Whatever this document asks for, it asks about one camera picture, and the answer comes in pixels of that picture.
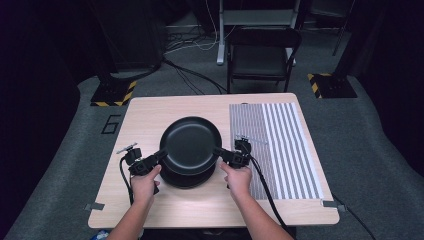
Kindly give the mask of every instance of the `yellow and black hazard tape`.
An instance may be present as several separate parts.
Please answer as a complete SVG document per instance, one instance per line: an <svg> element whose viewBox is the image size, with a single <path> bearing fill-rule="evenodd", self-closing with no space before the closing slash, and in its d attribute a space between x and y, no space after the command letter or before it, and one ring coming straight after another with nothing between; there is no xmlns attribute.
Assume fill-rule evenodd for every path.
<svg viewBox="0 0 424 240"><path fill-rule="evenodd" d="M135 85L137 84L136 81L133 81L129 87L128 87L128 91L125 94L125 97L122 101L117 101L117 102L91 102L90 106L97 106L97 107L112 107L112 106L124 106L127 105L127 103L130 101L131 99L131 95L134 92L134 88Z"/></svg>
<svg viewBox="0 0 424 240"><path fill-rule="evenodd" d="M314 79L314 77L315 77L316 75L320 75L320 76L331 76L331 74L329 74L329 73L308 74L308 79L309 79L309 82L311 83L312 91L314 92L315 97L316 97L316 98L322 98L322 95L321 95L321 92L319 91L319 88L318 88L317 82L316 82L316 81L315 81L315 79Z"/></svg>

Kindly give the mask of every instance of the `black curtain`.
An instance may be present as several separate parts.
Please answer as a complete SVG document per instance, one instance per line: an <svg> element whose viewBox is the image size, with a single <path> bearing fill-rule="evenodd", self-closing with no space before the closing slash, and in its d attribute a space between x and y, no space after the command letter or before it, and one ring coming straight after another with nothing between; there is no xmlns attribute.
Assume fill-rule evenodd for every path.
<svg viewBox="0 0 424 240"><path fill-rule="evenodd" d="M80 95L77 75L27 0L0 1L0 32L3 239L54 158Z"/></svg>
<svg viewBox="0 0 424 240"><path fill-rule="evenodd" d="M28 0L77 83L117 72L90 0Z"/></svg>
<svg viewBox="0 0 424 240"><path fill-rule="evenodd" d="M383 130L424 176L424 17L419 1L361 1L364 17L336 68L356 76L372 99Z"/></svg>

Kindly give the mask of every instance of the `wire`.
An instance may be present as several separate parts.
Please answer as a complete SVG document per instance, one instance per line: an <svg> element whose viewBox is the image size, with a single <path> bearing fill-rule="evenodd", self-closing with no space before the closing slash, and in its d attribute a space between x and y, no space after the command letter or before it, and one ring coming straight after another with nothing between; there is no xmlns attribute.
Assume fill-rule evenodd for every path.
<svg viewBox="0 0 424 240"><path fill-rule="evenodd" d="M119 161L119 170L121 171L121 176L124 179L125 186L127 186L128 195L130 197L130 203L132 205L133 202L134 202L133 191L132 191L130 184L128 183L127 178L125 177L124 170L122 169L122 162L124 161L124 159L125 159L125 157L121 158L121 161Z"/></svg>
<svg viewBox="0 0 424 240"><path fill-rule="evenodd" d="M274 200L272 199L271 192L269 191L268 184L265 181L264 175L262 174L262 170L261 170L261 167L259 166L258 161L252 155L249 154L249 156L251 157L251 160L252 160L253 166L256 169L256 172L258 172L258 174L259 174L259 178L261 180L262 186L264 187L266 196L268 198L268 202L271 205L272 211L274 212L275 216L277 217L278 221L280 222L281 227L284 230L286 230L293 237L293 239L296 239L295 234L293 234L292 231L289 229L289 227L287 227L287 225L284 223L283 219L281 218L281 216L280 216L280 214L277 210L277 207L275 207Z"/></svg>
<svg viewBox="0 0 424 240"><path fill-rule="evenodd" d="M346 204L341 201L336 195L334 195L334 193L331 193L331 195L333 196L334 199L336 199L341 205L344 205L346 207L346 210L348 212L350 212L350 214L352 214L352 216L362 225L362 227L368 232L368 234L370 235L370 237L372 239L376 239L374 234L371 232L371 230L365 225L365 223L352 211L352 209L348 208L346 206Z"/></svg>
<svg viewBox="0 0 424 240"><path fill-rule="evenodd" d="M212 84L213 84L213 85L214 85L214 86L218 89L219 94L222 94L221 89L222 89L222 90L224 90L225 92L227 92L227 89L225 89L224 87L222 87L221 85L219 85L217 82L213 81L212 79L210 79L210 78L208 78L208 77L206 77L206 76L204 76L204 75L202 75L202 74L200 74L200 73L197 73L197 72L194 72L194 71L192 71L192 70L189 70L189 69L186 69L186 68L180 67L180 66L178 66L178 65L174 64L173 62L171 62L171 61L167 60L167 59L163 59L163 62L164 62L165 64L168 64L169 66L172 66L172 67L178 68L178 69L179 69L179 70L181 70L181 71L184 71L184 72L190 73L190 74L192 74L192 75L195 75L195 76L197 76L197 77L200 77L200 78L205 79L206 81L208 81L208 82L212 83Z"/></svg>
<svg viewBox="0 0 424 240"><path fill-rule="evenodd" d="M244 0L241 0L240 1L240 10L243 9L243 3L244 3ZM230 36L230 34L234 31L235 28L236 28L236 25L234 25L233 28L231 28L231 31L224 37L224 39L227 39L227 37Z"/></svg>
<svg viewBox="0 0 424 240"><path fill-rule="evenodd" d="M209 48L201 48L201 45L197 44L197 42L194 42L196 44L196 46L199 47L200 50L203 50L203 51L211 50L215 46L215 44L218 42L218 35L216 33L216 26L215 26L215 23L214 23L214 21L212 19L211 11L209 9L208 0L205 0L205 3L206 3L206 8L208 10L209 18L210 18L210 20L212 22L213 30L215 32L215 40L213 41L212 46L210 46Z"/></svg>
<svg viewBox="0 0 424 240"><path fill-rule="evenodd" d="M191 38L186 38L186 39L183 38L184 35L194 35L192 33L192 31L194 29L198 30L196 37L191 37ZM169 43L166 47L166 50L167 51L175 50L178 47L181 47L182 45L184 45L186 43L193 43L197 40L203 41L203 40L205 40L205 38L206 38L206 35L204 35L200 32L200 26L195 26L195 27L191 28L190 31L187 32L187 33L170 33L168 35L168 42Z"/></svg>
<svg viewBox="0 0 424 240"><path fill-rule="evenodd" d="M197 91L199 91L201 94L205 95L205 93L200 90L198 87L196 87L196 85L194 85L190 79L178 68L175 68L175 71L177 71L178 75L180 75L180 77L183 79L184 83L196 94L199 95L199 93L196 92L195 89L197 89Z"/></svg>
<svg viewBox="0 0 424 240"><path fill-rule="evenodd" d="M147 72L145 73L140 73L131 77L126 77L126 78L118 78L118 77L114 77L114 76L110 76L113 80L117 80L119 82L130 82L130 81L135 81L135 80L139 80L141 78L145 78L149 75L151 75L152 73L156 72L158 69L160 68L160 64L154 65L151 69L149 69Z"/></svg>
<svg viewBox="0 0 424 240"><path fill-rule="evenodd" d="M212 44L215 44L215 43L204 43L204 44L198 44L198 45L192 45L192 46L180 47L180 48L177 48L177 49L174 49L174 50L168 51L168 52L166 52L166 53L164 53L164 54L166 55L166 54L173 53L173 52L175 52L175 51L182 50L182 49L186 49L186 48L199 47L199 46L208 46L208 45L212 45Z"/></svg>

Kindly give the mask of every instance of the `black cable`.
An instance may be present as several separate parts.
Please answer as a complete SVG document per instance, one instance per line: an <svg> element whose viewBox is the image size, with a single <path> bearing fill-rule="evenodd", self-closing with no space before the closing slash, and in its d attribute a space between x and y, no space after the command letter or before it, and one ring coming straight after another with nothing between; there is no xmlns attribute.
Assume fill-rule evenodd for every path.
<svg viewBox="0 0 424 240"><path fill-rule="evenodd" d="M196 94L199 95L199 93L196 92L195 89L197 89L197 91L199 91L201 94L205 95L205 93L200 90L198 87L196 87L196 85L194 85L190 79L187 77L187 75L185 75L180 69L175 68L175 70L177 71L178 75L180 75L180 77L183 79L184 83Z"/></svg>
<svg viewBox="0 0 424 240"><path fill-rule="evenodd" d="M135 80L139 80L141 78L145 78L147 76L149 76L150 74L156 72L158 69L160 68L160 64L154 65L151 69L149 69L149 71L145 72L145 73L141 73L141 74L137 74L131 77L125 77L125 78L118 78L118 77L114 77L114 76L110 76L113 80L119 81L119 82L131 82L131 81L135 81Z"/></svg>
<svg viewBox="0 0 424 240"><path fill-rule="evenodd" d="M368 234L370 235L370 237L372 239L376 239L374 234L371 232L371 230L365 225L365 223L352 211L352 209L348 208L346 206L346 204L340 200L336 195L334 195L334 193L331 193L331 195L333 196L334 199L336 199L341 205L344 205L346 210L348 212L350 212L350 214L352 214L352 216L362 225L362 227L368 232Z"/></svg>
<svg viewBox="0 0 424 240"><path fill-rule="evenodd" d="M130 197L130 203L131 203L131 205L132 205L132 204L133 204L133 202L134 202L134 196L133 196L132 188L131 188L130 184L128 183L127 178L125 177L124 170L122 169L122 162L123 162L124 160L125 160L125 157L121 158L121 161L119 161L119 170L121 171L121 176L122 176L122 178L124 179L125 186L127 186L128 195L129 195L129 197Z"/></svg>
<svg viewBox="0 0 424 240"><path fill-rule="evenodd" d="M256 172L259 174L259 179L261 180L262 186L264 187L266 196L268 198L268 202L271 205L272 211L274 212L275 216L277 217L278 222L280 222L281 227L284 230L286 230L286 232L288 232L293 237L293 239L296 239L296 236L292 233L292 231L289 229L289 227L287 227L287 225L284 223L283 219L281 218L281 216L280 216L280 214L277 210L277 207L275 207L274 200L272 199L271 192L269 191L268 184L265 181L265 177L262 174L262 170L259 166L258 161L252 155L249 154L249 156L251 157L251 160L252 160L253 166L256 169Z"/></svg>
<svg viewBox="0 0 424 240"><path fill-rule="evenodd" d="M200 47L201 45L199 45L199 43L202 42L203 40L206 40L207 37L208 37L207 35L202 34L202 35L195 37L195 38L185 39L185 40L182 40L180 42L173 43L172 46L168 46L165 54L176 51L178 49L182 49L182 48L184 48L183 46L185 44L188 44L188 43L194 43L194 44L197 45L197 47Z"/></svg>
<svg viewBox="0 0 424 240"><path fill-rule="evenodd" d="M224 87L222 87L221 85L219 85L217 82L213 81L212 79L210 79L210 78L208 78L208 77L206 77L206 76L204 76L204 75L202 75L202 74L200 74L200 73L197 73L197 72L194 72L194 71L192 71L192 70L189 70L189 69L186 69L186 68L180 67L180 66L178 66L178 65L174 64L173 62L171 62L171 61L169 61L168 59L165 59L165 58L163 59L163 62L164 62L165 64L168 64L169 66L172 66L172 67L178 68L178 69L180 69L181 71L184 71L184 72L190 73L190 74L192 74L192 75L194 75L194 76L197 76L197 77L200 77L200 78L205 79L206 81L208 81L208 82L212 83L212 84L213 84L213 85L214 85L214 86L218 89L218 91L219 91L219 93L220 93L220 94L222 94L221 89L222 89L222 90L224 90L225 92L227 92L227 89L225 89Z"/></svg>
<svg viewBox="0 0 424 240"><path fill-rule="evenodd" d="M178 49L178 48L180 48L183 45L188 44L188 43L196 43L197 44L197 43L205 40L208 36L206 35L206 33L204 33L204 32L202 33L200 31L200 28L201 28L200 25L198 25L198 26L191 28L191 30L187 33L170 33L170 34L168 34L169 43L167 44L166 52L176 50L176 49ZM197 34L192 33L192 31L194 29L198 30ZM184 39L183 35L195 35L195 37Z"/></svg>

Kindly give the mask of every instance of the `black and white striped pattern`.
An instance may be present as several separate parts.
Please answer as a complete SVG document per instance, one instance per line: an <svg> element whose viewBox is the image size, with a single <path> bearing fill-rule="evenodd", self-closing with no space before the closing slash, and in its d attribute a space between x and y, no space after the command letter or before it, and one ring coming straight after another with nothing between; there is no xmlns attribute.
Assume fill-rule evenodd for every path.
<svg viewBox="0 0 424 240"><path fill-rule="evenodd" d="M244 136L252 144L273 199L323 197L294 103L231 104L230 124L232 143ZM255 170L251 192L266 199Z"/></svg>

